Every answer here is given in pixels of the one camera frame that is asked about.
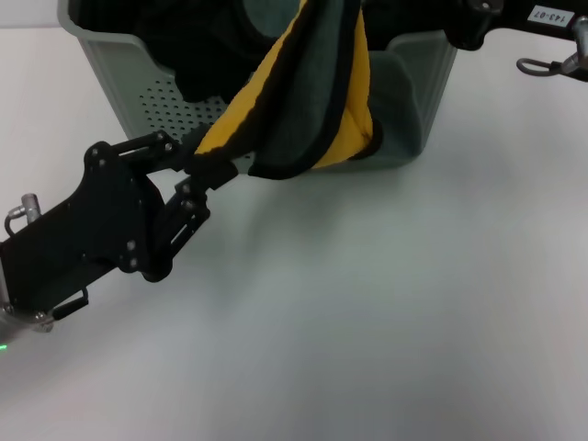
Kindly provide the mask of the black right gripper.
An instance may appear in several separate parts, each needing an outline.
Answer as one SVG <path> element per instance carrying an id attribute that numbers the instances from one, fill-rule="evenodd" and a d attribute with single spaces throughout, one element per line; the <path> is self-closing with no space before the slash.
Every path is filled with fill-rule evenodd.
<path id="1" fill-rule="evenodd" d="M 573 25 L 587 15 L 585 1 L 449 1 L 447 39 L 458 49 L 478 49 L 498 28 L 573 40 Z"/>

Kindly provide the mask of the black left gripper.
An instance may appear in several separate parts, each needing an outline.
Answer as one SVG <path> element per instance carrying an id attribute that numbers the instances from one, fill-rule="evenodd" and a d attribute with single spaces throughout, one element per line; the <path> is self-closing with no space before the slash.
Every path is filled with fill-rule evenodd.
<path id="1" fill-rule="evenodd" d="M 191 164 L 206 133 L 206 126 L 197 126 L 178 141 L 158 130 L 89 148 L 72 195 L 2 245 L 10 302 L 18 309 L 52 309 L 115 268 L 145 269 L 148 208 L 163 202 L 153 184 L 135 174 L 186 168 L 187 178 L 153 224 L 153 277 L 166 278 L 176 255 L 210 217 L 207 192 L 238 175 L 232 162 Z"/>

